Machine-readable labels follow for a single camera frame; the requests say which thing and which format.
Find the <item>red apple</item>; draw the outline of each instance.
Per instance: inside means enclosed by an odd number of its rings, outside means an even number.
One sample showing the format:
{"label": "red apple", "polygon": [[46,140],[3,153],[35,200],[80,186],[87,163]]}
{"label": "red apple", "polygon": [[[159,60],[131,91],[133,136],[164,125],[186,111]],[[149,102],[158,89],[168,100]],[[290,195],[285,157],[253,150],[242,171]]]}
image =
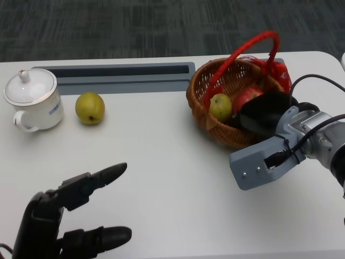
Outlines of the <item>red apple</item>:
{"label": "red apple", "polygon": [[262,94],[263,91],[257,88],[247,88],[240,92],[232,103],[233,114],[239,113],[246,102]]}

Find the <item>mug lid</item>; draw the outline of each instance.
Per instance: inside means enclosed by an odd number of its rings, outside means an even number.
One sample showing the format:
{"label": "mug lid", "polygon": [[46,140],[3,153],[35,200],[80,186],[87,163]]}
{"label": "mug lid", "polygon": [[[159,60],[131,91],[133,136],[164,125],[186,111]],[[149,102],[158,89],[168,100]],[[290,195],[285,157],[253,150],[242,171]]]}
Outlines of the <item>mug lid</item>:
{"label": "mug lid", "polygon": [[54,92],[56,85],[55,75],[48,70],[21,70],[7,83],[4,97],[16,106],[34,105],[47,99]]}

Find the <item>white table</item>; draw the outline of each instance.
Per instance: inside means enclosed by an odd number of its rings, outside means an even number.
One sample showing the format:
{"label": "white table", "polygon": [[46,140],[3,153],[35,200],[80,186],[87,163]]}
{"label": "white table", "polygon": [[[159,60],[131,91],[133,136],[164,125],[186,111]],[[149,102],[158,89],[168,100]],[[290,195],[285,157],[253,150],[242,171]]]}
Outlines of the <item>white table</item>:
{"label": "white table", "polygon": [[[255,54],[266,58],[267,54]],[[1,63],[4,87],[33,66],[187,62],[196,68],[223,56]],[[292,80],[320,74],[345,85],[340,63],[323,52],[279,53]],[[345,111],[345,93],[318,79],[295,90],[330,115]],[[0,241],[13,247],[33,194],[84,172],[126,161],[128,169],[90,202],[65,211],[65,231],[128,226],[132,240],[98,258],[344,258],[342,188],[318,161],[306,160],[279,180],[242,191],[229,169],[229,149],[196,126],[184,92],[107,94],[105,121],[81,125],[77,96],[63,96],[54,129],[25,134],[0,98]]]}
{"label": "white table", "polygon": [[341,60],[340,60],[340,64],[343,66],[344,70],[345,70],[345,53],[342,56]]}

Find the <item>dark gray tray slot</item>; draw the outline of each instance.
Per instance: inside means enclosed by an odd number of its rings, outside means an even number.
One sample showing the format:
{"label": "dark gray tray slot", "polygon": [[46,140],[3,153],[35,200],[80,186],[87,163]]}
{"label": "dark gray tray slot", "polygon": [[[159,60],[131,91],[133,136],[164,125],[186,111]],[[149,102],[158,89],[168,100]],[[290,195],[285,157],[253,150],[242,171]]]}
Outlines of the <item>dark gray tray slot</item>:
{"label": "dark gray tray slot", "polygon": [[187,65],[146,66],[146,67],[104,67],[97,69],[49,69],[57,78],[64,77],[117,77],[152,76],[154,74],[188,74]]}
{"label": "dark gray tray slot", "polygon": [[55,74],[61,95],[185,91],[195,73],[192,62],[35,68]]}

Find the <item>gray metal bracket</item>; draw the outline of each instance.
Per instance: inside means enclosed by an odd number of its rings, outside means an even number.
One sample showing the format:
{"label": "gray metal bracket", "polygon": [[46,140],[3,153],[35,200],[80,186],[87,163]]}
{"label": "gray metal bracket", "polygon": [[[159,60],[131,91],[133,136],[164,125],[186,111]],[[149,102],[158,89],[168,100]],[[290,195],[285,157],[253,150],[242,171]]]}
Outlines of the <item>gray metal bracket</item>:
{"label": "gray metal bracket", "polygon": [[[297,144],[298,136],[294,129],[290,128],[288,124],[298,113],[299,109],[297,107],[291,107],[283,114],[276,129],[276,134],[289,140],[290,147]],[[284,139],[272,137],[230,154],[230,168],[239,188],[242,190],[249,190],[275,181],[295,167],[298,162],[294,156],[291,156],[280,166],[273,169],[267,168],[264,159],[285,149],[287,149],[287,147]],[[300,162],[306,158],[300,150],[295,153]]]}

